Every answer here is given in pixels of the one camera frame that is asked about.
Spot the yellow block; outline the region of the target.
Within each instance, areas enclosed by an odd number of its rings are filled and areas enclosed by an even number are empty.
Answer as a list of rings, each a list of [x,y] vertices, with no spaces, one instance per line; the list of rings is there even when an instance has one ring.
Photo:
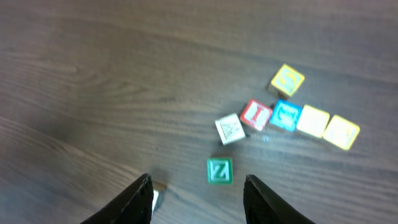
[[[296,129],[300,133],[320,139],[325,132],[329,119],[330,114],[326,111],[310,105],[304,105]]]
[[[305,76],[287,64],[283,64],[271,79],[269,91],[285,98],[292,97],[305,80]]]
[[[359,132],[360,127],[357,124],[339,115],[333,115],[322,138],[334,146],[348,151],[355,142]]]

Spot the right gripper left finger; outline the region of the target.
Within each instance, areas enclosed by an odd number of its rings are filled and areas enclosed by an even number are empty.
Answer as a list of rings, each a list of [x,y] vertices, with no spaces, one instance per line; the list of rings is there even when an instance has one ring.
[[[142,174],[81,224],[149,224],[153,198],[152,177],[148,173]]]

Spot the yellow block middle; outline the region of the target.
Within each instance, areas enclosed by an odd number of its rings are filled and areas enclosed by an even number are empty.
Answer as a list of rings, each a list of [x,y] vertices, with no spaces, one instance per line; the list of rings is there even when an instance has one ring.
[[[320,139],[325,132],[329,119],[330,114],[326,111],[310,105],[304,105],[296,129],[300,133]]]

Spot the yellow block top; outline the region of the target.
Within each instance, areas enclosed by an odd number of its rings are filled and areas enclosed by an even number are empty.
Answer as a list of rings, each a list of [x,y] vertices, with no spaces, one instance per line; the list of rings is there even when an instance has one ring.
[[[283,64],[271,79],[269,91],[285,98],[292,97],[305,80],[305,76],[287,64]]]

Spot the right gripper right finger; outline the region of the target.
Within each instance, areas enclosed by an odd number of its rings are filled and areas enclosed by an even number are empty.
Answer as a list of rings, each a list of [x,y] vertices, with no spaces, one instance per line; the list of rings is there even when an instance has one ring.
[[[314,224],[253,174],[244,183],[247,224]]]

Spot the blue letter block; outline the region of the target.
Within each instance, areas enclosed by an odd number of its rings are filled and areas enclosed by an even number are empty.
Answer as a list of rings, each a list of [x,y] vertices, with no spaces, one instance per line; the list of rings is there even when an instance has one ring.
[[[270,125],[288,132],[294,132],[302,114],[302,107],[285,100],[278,100],[274,106]]]

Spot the yellow block right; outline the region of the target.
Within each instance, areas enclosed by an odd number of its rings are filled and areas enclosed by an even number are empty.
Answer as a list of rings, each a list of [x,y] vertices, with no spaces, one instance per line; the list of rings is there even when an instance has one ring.
[[[360,127],[357,124],[339,115],[333,115],[322,138],[334,146],[348,151],[355,142],[359,132]]]

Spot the red letter I block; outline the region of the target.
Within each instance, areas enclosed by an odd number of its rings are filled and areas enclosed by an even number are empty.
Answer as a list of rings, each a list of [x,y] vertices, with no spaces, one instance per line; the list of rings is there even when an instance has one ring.
[[[251,99],[243,112],[240,114],[240,120],[254,128],[257,131],[262,131],[273,114],[273,110],[262,104],[261,102]]]

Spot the white letter A block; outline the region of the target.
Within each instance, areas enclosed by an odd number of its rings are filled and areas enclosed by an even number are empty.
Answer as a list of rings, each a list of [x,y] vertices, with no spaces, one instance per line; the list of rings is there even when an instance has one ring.
[[[153,181],[153,201],[152,201],[152,214],[154,214],[162,205],[167,191],[167,185],[162,182]]]

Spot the green letter Z block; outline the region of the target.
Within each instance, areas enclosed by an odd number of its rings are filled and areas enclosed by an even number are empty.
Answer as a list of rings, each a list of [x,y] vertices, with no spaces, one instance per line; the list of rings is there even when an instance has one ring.
[[[207,159],[207,180],[209,184],[231,185],[233,183],[233,161],[227,157]]]

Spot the white patterned block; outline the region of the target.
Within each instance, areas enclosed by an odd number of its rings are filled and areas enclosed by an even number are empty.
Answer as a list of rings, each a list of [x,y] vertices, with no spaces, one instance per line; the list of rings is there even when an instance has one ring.
[[[236,113],[215,120],[215,125],[223,145],[244,139],[246,134]]]

